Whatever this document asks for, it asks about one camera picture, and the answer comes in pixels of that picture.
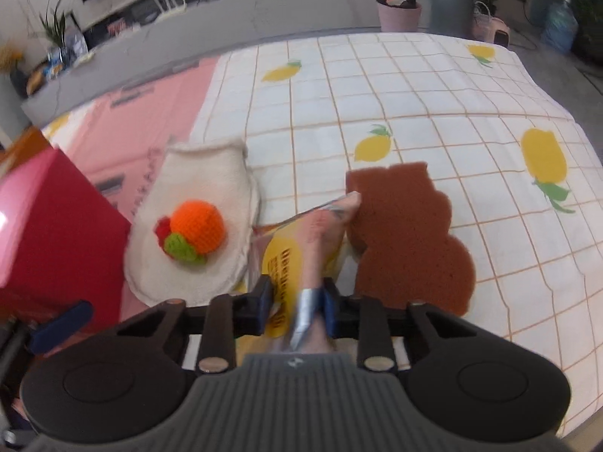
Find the silver yellow snack packet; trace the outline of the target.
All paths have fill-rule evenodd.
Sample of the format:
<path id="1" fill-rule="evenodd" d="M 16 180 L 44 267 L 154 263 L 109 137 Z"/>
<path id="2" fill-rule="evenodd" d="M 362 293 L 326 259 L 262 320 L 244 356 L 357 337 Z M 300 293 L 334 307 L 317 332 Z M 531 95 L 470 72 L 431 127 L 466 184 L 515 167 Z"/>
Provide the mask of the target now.
<path id="1" fill-rule="evenodd" d="M 276 308 L 269 316 L 266 335 L 289 353 L 323 349 L 326 340 L 313 343 L 326 318 L 319 314 L 324 279 L 337 262 L 346 228 L 362 203 L 350 192 L 324 205 L 259 231 L 251 242 L 249 275 L 268 275 Z"/>

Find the red Wonderlab box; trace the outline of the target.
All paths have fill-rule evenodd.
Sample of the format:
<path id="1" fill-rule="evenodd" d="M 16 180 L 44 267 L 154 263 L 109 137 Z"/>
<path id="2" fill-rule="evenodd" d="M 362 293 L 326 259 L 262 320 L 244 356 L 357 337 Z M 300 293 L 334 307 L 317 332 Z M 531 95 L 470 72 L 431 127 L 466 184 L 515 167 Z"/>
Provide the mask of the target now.
<path id="1" fill-rule="evenodd" d="M 1 181 L 1 309 L 46 321 L 89 302 L 90 331 L 117 324 L 131 224 L 66 154 L 48 148 Z"/>

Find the brown cat-shaped sponge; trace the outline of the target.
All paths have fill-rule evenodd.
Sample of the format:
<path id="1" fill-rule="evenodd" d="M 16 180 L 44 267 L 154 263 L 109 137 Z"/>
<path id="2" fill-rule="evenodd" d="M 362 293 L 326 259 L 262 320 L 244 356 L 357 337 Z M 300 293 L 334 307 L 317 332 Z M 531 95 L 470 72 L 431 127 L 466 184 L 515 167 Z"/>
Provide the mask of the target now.
<path id="1" fill-rule="evenodd" d="M 346 237 L 358 253 L 355 294 L 390 308 L 427 303 L 457 316 L 469 309 L 476 272 L 450 234 L 452 204 L 424 162 L 351 170 L 346 191 L 362 196 Z"/>

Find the cream knitted cloth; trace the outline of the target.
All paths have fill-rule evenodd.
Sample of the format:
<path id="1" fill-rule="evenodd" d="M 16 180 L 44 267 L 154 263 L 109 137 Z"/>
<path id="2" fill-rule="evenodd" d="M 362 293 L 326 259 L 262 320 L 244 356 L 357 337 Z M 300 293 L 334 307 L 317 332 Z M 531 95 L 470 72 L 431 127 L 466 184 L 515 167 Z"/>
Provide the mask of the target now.
<path id="1" fill-rule="evenodd" d="M 168 147 L 125 252 L 126 281 L 142 303 L 201 306 L 239 284 L 260 210 L 246 156 L 240 138 Z"/>

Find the orange crochet fruit toy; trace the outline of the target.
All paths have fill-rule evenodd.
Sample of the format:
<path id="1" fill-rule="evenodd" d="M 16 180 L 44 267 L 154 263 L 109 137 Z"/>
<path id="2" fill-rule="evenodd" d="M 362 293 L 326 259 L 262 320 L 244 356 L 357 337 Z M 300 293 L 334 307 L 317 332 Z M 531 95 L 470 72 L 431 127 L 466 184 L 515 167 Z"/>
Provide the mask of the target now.
<path id="1" fill-rule="evenodd" d="M 161 251 L 184 265 L 205 265 L 222 247 L 227 230 L 219 209 L 204 200 L 187 200 L 156 222 L 153 233 Z"/>

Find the pink mat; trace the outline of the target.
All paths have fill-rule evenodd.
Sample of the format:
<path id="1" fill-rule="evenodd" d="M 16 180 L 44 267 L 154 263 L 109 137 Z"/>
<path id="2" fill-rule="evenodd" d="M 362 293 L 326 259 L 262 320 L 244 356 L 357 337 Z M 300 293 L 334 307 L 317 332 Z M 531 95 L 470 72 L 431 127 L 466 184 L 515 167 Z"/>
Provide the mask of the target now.
<path id="1" fill-rule="evenodd" d="M 147 196 L 167 147 L 188 140 L 217 64 L 201 59 L 175 75 L 100 97 L 66 147 L 67 157 L 126 219 Z"/>

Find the orange-rimmed white storage box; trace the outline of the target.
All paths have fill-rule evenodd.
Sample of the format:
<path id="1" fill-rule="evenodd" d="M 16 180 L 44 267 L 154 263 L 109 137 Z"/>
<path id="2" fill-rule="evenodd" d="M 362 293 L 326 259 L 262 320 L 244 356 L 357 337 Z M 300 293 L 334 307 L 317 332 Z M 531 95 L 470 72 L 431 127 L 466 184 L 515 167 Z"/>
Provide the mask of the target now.
<path id="1" fill-rule="evenodd" d="M 50 147 L 40 130 L 27 128 L 7 150 L 1 152 L 1 166 L 13 170 Z"/>

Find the lemon-print checkered tablecloth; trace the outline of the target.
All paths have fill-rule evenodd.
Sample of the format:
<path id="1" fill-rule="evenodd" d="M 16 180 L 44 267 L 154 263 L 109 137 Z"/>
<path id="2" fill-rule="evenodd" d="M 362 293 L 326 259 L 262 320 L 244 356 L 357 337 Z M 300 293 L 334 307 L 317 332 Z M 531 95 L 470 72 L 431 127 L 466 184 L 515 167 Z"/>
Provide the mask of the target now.
<path id="1" fill-rule="evenodd" d="M 512 51 L 428 34 L 286 40 L 192 62 L 50 122 L 126 217 L 165 147 L 238 138 L 280 223 L 360 177 L 386 303 L 426 295 L 554 362 L 571 386 L 561 433 L 602 406 L 602 165 L 571 114 Z"/>

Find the grey TV console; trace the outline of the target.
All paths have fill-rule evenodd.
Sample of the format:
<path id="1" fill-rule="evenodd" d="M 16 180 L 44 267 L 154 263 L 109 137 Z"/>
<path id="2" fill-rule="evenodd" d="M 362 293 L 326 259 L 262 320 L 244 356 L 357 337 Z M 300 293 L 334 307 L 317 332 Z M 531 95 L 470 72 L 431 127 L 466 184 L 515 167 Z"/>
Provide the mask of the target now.
<path id="1" fill-rule="evenodd" d="M 23 102 L 35 125 L 168 67 L 257 43 L 377 30 L 376 0 L 211 0 L 119 35 Z"/>

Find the green potted plant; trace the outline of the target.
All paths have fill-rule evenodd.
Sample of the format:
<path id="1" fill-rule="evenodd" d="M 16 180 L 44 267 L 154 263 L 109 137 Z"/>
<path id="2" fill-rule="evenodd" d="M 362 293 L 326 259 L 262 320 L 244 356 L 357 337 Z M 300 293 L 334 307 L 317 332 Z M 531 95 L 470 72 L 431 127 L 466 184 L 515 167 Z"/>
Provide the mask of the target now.
<path id="1" fill-rule="evenodd" d="M 43 36 L 51 44 L 49 61 L 68 69 L 88 54 L 89 47 L 73 11 L 64 10 L 62 1 L 56 0 L 54 5 L 47 1 L 45 11 L 39 13 L 38 19 Z"/>

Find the pink waste bin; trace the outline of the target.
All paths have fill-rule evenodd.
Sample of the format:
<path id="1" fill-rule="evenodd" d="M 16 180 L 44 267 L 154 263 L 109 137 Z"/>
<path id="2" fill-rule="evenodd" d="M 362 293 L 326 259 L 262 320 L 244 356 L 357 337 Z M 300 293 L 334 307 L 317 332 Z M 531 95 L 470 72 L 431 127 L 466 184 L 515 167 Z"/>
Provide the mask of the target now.
<path id="1" fill-rule="evenodd" d="M 382 33 L 416 33 L 422 6 L 417 0 L 376 0 Z"/>

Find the white wifi router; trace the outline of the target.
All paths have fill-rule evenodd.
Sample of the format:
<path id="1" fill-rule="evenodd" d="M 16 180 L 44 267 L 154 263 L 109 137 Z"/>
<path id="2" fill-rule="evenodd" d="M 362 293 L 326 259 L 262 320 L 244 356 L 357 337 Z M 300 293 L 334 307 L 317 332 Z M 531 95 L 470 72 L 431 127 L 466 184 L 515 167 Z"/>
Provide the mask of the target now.
<path id="1" fill-rule="evenodd" d="M 171 17 L 183 12 L 187 7 L 186 0 L 153 0 L 158 6 L 158 18 Z"/>

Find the grey-blue cylindrical bin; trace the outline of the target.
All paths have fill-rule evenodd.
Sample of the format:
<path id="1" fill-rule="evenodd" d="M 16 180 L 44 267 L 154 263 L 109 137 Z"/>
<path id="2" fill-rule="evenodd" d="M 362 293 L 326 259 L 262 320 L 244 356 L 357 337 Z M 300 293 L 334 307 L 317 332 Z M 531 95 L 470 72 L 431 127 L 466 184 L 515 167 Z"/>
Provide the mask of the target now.
<path id="1" fill-rule="evenodd" d="M 430 34 L 470 38 L 474 0 L 431 0 Z"/>

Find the blue water bottle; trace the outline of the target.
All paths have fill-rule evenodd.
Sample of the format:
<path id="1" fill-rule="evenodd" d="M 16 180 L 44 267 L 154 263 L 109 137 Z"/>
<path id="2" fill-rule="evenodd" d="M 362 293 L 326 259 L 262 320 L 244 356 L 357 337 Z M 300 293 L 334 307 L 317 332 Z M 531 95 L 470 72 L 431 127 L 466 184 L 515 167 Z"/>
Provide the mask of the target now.
<path id="1" fill-rule="evenodd" d="M 561 0 L 550 5 L 541 34 L 543 43 L 564 55 L 571 51 L 579 29 L 570 3 L 571 0 Z"/>

